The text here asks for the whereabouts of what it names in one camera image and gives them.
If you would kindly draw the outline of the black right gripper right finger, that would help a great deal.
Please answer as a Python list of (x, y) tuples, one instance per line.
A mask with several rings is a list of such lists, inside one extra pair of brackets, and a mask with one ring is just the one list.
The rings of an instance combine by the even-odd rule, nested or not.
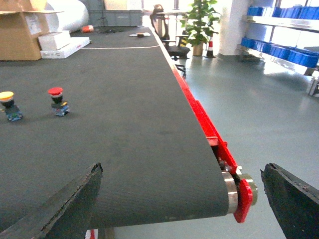
[(275, 163), (261, 171), (269, 205), (288, 239), (319, 237), (319, 190)]

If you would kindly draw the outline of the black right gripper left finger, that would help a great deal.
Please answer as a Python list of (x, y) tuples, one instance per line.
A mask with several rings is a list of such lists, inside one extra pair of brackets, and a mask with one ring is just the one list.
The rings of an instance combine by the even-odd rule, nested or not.
[(84, 239), (99, 195), (103, 168), (91, 165), (34, 212), (1, 232), (2, 239)]

